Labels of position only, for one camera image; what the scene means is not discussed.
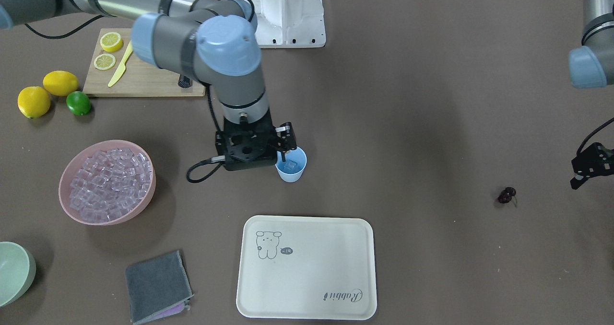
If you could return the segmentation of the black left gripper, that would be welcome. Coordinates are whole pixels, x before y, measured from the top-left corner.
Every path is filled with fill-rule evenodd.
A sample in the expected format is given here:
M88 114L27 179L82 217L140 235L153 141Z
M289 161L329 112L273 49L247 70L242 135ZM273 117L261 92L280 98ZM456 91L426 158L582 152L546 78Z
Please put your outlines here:
M589 179L614 174L614 151L601 143L593 143L571 160L574 178L572 189L579 189Z

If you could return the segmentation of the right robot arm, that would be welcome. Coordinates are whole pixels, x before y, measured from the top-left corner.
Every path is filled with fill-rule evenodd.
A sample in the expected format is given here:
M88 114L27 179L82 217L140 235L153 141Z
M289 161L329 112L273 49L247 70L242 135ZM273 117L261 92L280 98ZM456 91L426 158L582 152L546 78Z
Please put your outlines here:
M296 150L292 125L270 115L250 0L0 0L1 28L86 12L134 21L142 61L211 86L224 111L217 157L228 171L270 166Z

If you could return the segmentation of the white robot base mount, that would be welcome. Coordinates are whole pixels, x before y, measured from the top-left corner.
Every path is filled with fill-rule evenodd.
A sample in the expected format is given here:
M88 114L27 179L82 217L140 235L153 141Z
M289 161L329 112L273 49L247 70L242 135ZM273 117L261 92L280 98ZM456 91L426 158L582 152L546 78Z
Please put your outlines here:
M323 0L252 0L260 48L320 48L326 44Z

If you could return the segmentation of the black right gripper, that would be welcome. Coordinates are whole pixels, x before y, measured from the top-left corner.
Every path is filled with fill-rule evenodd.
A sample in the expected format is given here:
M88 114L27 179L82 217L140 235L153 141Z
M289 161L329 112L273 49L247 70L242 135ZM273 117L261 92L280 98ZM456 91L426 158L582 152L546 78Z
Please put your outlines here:
M270 112L253 123L235 124L224 118L223 130L216 132L217 154L224 157L223 167L228 171L247 170L273 166L282 162L285 155L297 148L292 122L274 127Z

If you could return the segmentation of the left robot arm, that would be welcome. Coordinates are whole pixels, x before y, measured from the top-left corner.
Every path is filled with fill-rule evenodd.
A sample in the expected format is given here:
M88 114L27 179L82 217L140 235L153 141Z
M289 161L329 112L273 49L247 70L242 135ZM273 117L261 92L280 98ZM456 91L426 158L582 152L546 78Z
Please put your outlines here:
M614 82L613 0L583 0L583 21L581 46L568 55L571 84L577 89L610 86ZM586 145L612 123L608 119L581 142L571 161L575 174L570 179L572 189L579 189L589 179L613 174L613 150L601 143Z

